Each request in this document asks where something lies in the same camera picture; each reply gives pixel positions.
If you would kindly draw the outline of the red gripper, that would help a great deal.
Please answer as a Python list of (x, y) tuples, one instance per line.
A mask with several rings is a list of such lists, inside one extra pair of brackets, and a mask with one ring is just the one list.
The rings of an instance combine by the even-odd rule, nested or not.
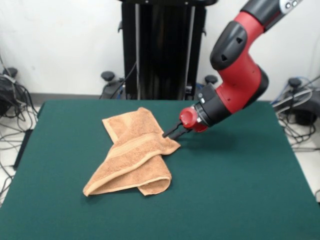
[(208, 129), (208, 126), (203, 123), (193, 106), (184, 108), (179, 114), (179, 120), (181, 122), (179, 121), (174, 127), (164, 132), (162, 137), (169, 137), (172, 140), (176, 140), (191, 131), (204, 132)]

